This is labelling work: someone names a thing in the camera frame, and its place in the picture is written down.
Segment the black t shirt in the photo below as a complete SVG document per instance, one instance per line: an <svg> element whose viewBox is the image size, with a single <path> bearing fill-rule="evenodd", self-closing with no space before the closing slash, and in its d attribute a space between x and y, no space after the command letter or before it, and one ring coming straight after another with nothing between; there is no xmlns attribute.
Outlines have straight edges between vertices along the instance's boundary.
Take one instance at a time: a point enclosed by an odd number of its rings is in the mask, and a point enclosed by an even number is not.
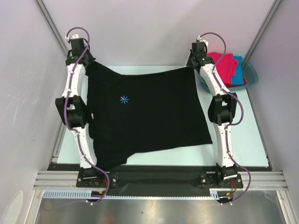
<svg viewBox="0 0 299 224"><path fill-rule="evenodd" d="M123 75L93 62L86 75L97 167L109 170L135 153L212 143L193 69Z"/></svg>

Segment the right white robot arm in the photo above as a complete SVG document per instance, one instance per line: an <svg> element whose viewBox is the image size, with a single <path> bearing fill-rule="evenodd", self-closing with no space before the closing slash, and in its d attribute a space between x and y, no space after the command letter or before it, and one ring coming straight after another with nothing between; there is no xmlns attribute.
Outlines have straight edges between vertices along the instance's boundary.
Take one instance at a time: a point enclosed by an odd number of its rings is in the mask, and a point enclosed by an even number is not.
<svg viewBox="0 0 299 224"><path fill-rule="evenodd" d="M213 123L217 147L215 182L220 187L227 187L237 177L231 140L231 126L237 106L236 94L233 94L221 80L214 60L207 56L207 41L197 40L192 43L187 66L195 69L204 79L212 95L208 108L208 118Z"/></svg>

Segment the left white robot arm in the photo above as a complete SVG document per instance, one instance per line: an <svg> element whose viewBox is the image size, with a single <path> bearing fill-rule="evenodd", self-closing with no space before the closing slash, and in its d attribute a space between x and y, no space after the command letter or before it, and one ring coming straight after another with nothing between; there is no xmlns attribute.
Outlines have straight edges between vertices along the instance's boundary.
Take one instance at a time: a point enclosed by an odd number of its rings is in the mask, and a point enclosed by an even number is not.
<svg viewBox="0 0 299 224"><path fill-rule="evenodd" d="M85 38L74 34L67 40L71 44L65 62L67 80L62 96L55 99L55 105L63 124L72 132L78 147L80 168L76 186L97 187L103 182L103 174L95 168L97 159L88 132L93 117L81 97L86 68L95 58L90 53Z"/></svg>

